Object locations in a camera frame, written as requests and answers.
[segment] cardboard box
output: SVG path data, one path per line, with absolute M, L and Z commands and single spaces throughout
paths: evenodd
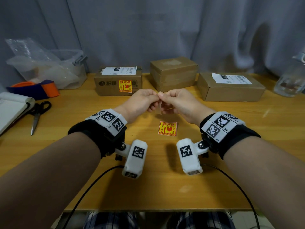
M 195 84 L 198 65 L 186 57 L 150 62 L 152 85 L 158 92 L 186 88 Z
M 142 88 L 141 66 L 137 67 L 135 75 L 102 75 L 104 68 L 101 67 L 94 76 L 95 90 L 99 96 L 131 96 Z
M 251 84 L 217 83 L 212 73 L 200 73 L 197 87 L 204 101 L 228 101 L 228 102 L 256 102 L 265 91 L 265 87 L 246 73 L 217 73 L 226 82 L 237 79 L 240 83 Z

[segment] yellow and red sticker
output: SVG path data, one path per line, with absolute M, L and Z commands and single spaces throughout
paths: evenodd
M 132 92 L 132 81 L 131 80 L 119 80 L 120 92 Z
M 161 121 L 158 134 L 167 136 L 177 136 L 177 122 L 166 123 Z

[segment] table surface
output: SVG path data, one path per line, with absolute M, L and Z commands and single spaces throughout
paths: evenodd
M 276 79 L 254 77 L 267 90 L 256 103 L 204 102 L 195 86 L 187 89 L 201 102 L 216 111 L 228 111 L 246 122 L 262 138 L 305 161 L 305 95 L 286 98 L 271 92 Z M 153 88 L 148 74 L 143 87 Z M 79 89 L 61 90 L 50 99 L 53 107 L 41 116 L 38 127 L 30 136 L 33 116 L 26 115 L 0 137 L 0 175 L 18 165 L 37 151 L 64 137 L 74 124 L 101 109 L 114 108 L 128 96 L 100 97 L 95 92 L 93 75 Z M 177 136 L 159 135 L 160 121 L 177 122 Z M 142 175 L 137 180 L 125 178 L 121 169 L 111 171 L 87 193 L 78 209 L 100 210 L 179 210 L 179 209 L 250 209 L 240 190 L 223 174 L 204 167 L 200 175 L 187 176 L 181 168 L 176 143 L 190 138 L 199 141 L 200 131 L 179 115 L 144 113 L 128 125 L 125 141 L 143 140 L 148 152 Z M 114 155 L 103 158 L 96 171 L 75 199 L 72 209 L 88 186 L 105 170 L 118 164 Z M 229 175 L 224 162 L 210 153 L 201 162 L 215 165 Z

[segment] box with shipping label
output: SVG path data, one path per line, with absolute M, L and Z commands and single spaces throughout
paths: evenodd
M 195 84 L 198 65 L 186 57 L 150 62 L 152 85 L 158 92 L 186 88 Z
M 246 73 L 200 73 L 197 87 L 204 101 L 256 102 L 265 87 Z
M 99 96 L 131 96 L 142 88 L 142 67 L 101 67 L 94 83 Z

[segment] wrist-mounted device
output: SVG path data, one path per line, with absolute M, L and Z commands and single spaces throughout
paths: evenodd
M 68 134 L 82 132 L 87 135 L 98 146 L 101 158 L 114 152 L 116 160 L 121 160 L 120 156 L 126 157 L 122 174 L 136 179 L 142 174 L 148 146 L 140 140 L 133 141 L 131 146 L 125 144 L 126 124 L 121 114 L 105 109 L 74 125 Z
M 228 112 L 217 112 L 206 117 L 200 124 L 200 131 L 202 141 L 192 143 L 191 139 L 185 138 L 177 143 L 183 171 L 188 175 L 202 173 L 198 158 L 200 154 L 210 150 L 223 159 L 224 154 L 242 139 L 261 137 L 246 127 L 244 121 Z

